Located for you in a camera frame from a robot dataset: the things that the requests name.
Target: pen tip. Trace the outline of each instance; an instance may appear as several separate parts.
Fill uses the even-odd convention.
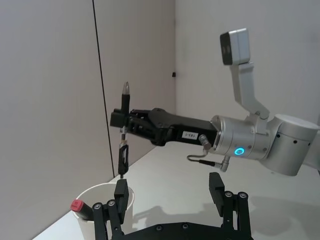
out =
[[[122,94],[123,95],[129,95],[130,94],[129,82],[127,82],[127,81],[123,85]]]

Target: white wall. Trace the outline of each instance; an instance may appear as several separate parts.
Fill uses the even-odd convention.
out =
[[[249,29],[255,95],[271,112],[317,122],[320,113],[320,2],[177,0],[176,111],[210,120],[244,118],[223,66],[220,34]]]
[[[95,0],[105,103],[108,118],[121,107],[126,81],[130,85],[130,108],[163,108],[175,112],[175,1]],[[115,173],[118,173],[120,133],[110,127]],[[154,146],[128,136],[129,163]]]
[[[110,180],[91,0],[0,2],[0,239],[31,239]]]

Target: camera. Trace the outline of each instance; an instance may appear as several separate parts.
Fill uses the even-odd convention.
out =
[[[240,65],[250,61],[249,33],[246,28],[220,35],[224,65]]]

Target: label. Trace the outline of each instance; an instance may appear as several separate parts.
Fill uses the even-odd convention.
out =
[[[183,131],[182,138],[197,140],[198,139],[198,133],[191,132],[191,131]]]

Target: table surface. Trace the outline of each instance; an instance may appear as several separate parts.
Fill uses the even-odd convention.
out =
[[[188,154],[201,153],[201,146],[170,142],[130,167],[125,176],[135,193],[134,229],[174,222],[221,225],[209,193],[209,173],[217,169],[186,159]],[[221,162],[222,156],[210,154],[206,160]],[[226,190],[249,194],[255,240],[319,239],[320,176],[315,169],[303,165],[297,176],[289,177],[254,160],[231,158],[228,171],[220,175]],[[83,240],[71,212],[34,238],[57,239]]]

